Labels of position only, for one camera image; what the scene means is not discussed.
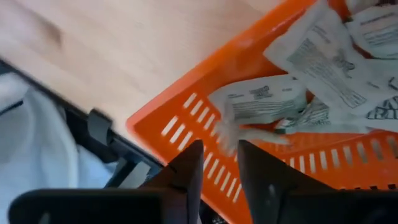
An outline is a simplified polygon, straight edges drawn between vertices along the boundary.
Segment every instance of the printed packet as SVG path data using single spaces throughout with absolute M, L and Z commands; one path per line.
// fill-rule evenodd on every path
M 275 127 L 278 134 L 293 133 L 361 133 L 366 134 L 369 129 L 365 126 L 351 124 L 348 121 L 336 119 L 333 113 L 337 111 L 314 98 L 307 108 L 295 118 L 285 118 Z
M 276 75 L 223 86 L 208 98 L 222 117 L 231 103 L 236 124 L 268 124 L 304 110 L 306 91 L 293 76 Z
M 398 59 L 397 1 L 376 1 L 352 15 L 346 26 L 355 43 L 373 57 Z
M 396 92 L 372 72 L 353 48 L 339 15 L 317 1 L 264 55 L 294 74 L 330 108 L 364 115 Z

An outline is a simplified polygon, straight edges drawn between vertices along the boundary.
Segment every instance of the orange plastic basket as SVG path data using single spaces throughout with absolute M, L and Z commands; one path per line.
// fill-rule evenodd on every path
M 216 148 L 218 137 L 213 128 L 220 113 L 207 96 L 232 82 L 285 73 L 266 60 L 262 52 L 314 2 L 284 2 L 127 121 L 130 132 L 164 164 L 194 139 L 202 139 L 202 199 L 229 223 L 250 223 L 251 218 L 236 157 L 225 157 Z M 330 1 L 330 5 L 343 18 L 349 16 L 344 0 Z M 367 135 L 294 134 L 292 149 L 273 144 L 260 147 L 336 189 L 388 189 L 394 188 L 398 180 L 397 138 L 398 134 L 386 131 Z

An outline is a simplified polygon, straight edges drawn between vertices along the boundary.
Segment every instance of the white cloth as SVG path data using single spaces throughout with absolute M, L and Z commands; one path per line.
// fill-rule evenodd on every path
M 0 102 L 5 102 L 2 95 Z M 24 192 L 102 188 L 115 167 L 77 146 L 54 103 L 29 89 L 23 105 L 0 116 L 0 224 L 8 223 L 9 204 Z
M 13 73 L 0 74 L 0 113 L 21 100 L 28 85 Z

